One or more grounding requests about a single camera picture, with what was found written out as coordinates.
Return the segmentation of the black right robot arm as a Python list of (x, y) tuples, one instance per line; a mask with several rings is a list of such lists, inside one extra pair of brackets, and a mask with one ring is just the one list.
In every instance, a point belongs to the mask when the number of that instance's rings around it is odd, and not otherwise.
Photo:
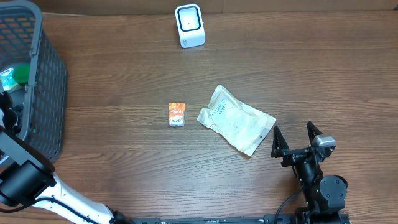
[[(291, 167), (300, 184), (300, 190), (286, 199), (271, 219), (278, 223), (349, 223), (349, 216), (341, 214), (345, 208), (348, 183), (339, 175), (324, 176), (320, 163), (331, 156), (336, 141), (323, 134), (312, 122), (307, 123), (309, 144), (301, 149), (289, 149), (278, 126), (273, 128), (271, 157), (281, 158), (282, 167)], [(287, 203), (303, 194), (305, 207), (297, 208), (293, 215), (280, 213)]]

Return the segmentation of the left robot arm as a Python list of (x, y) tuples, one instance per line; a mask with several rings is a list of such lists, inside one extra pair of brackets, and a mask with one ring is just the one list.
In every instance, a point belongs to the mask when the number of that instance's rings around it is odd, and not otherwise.
[(122, 213), (73, 190), (55, 173), (53, 164), (6, 128), (11, 97), (1, 93), (1, 151), (14, 162), (1, 173), (1, 203), (14, 213), (27, 207), (43, 208), (73, 223), (132, 223)]

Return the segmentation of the white pouch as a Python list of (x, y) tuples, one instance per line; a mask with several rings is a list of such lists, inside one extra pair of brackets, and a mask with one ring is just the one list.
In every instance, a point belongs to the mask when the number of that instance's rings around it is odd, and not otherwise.
[(243, 103), (218, 85), (197, 121), (222, 135), (238, 151), (252, 156), (276, 119)]

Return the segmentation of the orange snack packet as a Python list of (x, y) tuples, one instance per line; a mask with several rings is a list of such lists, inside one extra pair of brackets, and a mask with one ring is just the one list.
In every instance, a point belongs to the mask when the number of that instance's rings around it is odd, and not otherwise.
[(185, 103), (169, 103), (169, 126), (182, 127), (185, 125)]

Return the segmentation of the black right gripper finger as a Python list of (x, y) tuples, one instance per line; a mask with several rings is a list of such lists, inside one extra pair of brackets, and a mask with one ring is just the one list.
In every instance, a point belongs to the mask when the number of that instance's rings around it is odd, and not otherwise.
[(307, 123), (307, 131), (311, 146), (319, 146), (323, 133), (311, 121)]
[(289, 151), (289, 146), (286, 143), (278, 126), (273, 128), (273, 143), (271, 149), (271, 157), (284, 157), (284, 154)]

